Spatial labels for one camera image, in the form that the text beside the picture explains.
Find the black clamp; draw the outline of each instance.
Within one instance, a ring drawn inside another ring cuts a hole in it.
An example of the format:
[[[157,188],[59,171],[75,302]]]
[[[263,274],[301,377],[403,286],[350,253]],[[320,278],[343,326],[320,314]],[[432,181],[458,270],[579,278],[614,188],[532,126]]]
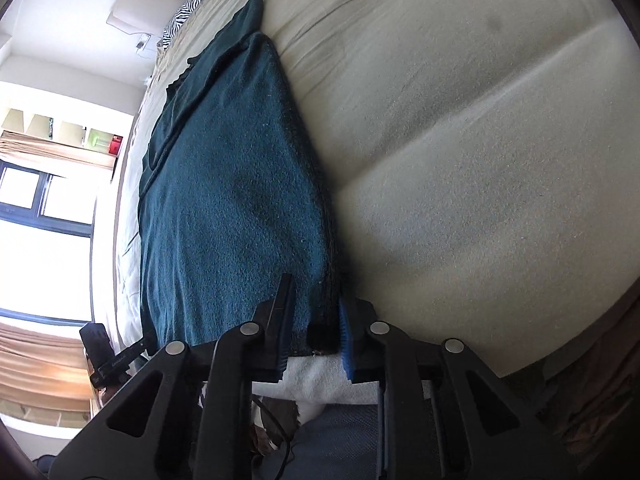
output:
[[[63,449],[49,477],[250,480],[252,382],[282,378],[294,303],[284,274],[276,298],[219,341],[169,343]],[[380,384],[379,480],[577,477],[562,445],[463,342],[415,341],[361,300],[343,298],[340,318],[348,376]]]
[[[129,365],[146,350],[146,341],[142,338],[116,355],[102,323],[84,325],[80,329],[80,339],[94,367],[89,380],[96,390],[126,383],[130,378],[127,374]]]

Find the curtain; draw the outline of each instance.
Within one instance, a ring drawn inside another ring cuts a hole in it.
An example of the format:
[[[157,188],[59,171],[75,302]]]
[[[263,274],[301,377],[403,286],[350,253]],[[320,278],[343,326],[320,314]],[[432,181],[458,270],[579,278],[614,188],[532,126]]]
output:
[[[0,322],[0,398],[87,412],[93,391],[82,342]]]
[[[114,163],[113,155],[8,131],[0,134],[0,158],[32,170],[96,182],[111,179]]]

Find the blanket fold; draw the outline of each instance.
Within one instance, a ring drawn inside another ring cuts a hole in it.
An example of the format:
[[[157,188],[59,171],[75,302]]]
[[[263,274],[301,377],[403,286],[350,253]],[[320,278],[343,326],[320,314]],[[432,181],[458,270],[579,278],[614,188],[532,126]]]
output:
[[[150,351],[215,340],[296,280],[291,355],[337,346],[334,220],[318,159],[249,0],[167,89],[143,159]]]

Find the zebra print pillow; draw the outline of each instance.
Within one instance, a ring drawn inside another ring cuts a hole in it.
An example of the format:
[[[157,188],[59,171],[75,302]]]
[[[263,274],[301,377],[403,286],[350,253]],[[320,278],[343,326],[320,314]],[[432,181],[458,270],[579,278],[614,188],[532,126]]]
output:
[[[182,4],[180,9],[178,9],[171,21],[164,28],[164,33],[158,42],[158,47],[166,49],[171,45],[174,36],[180,30],[182,24],[189,19],[189,16],[191,16],[191,13],[198,8],[201,1],[202,0],[187,0]]]

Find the mattress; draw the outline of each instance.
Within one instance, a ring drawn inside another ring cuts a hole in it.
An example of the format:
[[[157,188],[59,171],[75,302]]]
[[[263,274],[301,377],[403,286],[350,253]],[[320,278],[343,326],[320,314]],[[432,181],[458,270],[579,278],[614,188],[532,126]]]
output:
[[[138,183],[166,87],[246,1],[204,0],[156,65],[124,174],[112,340],[141,335]],[[264,1],[357,293],[382,319],[458,337],[502,375],[640,276],[640,49],[610,0]]]

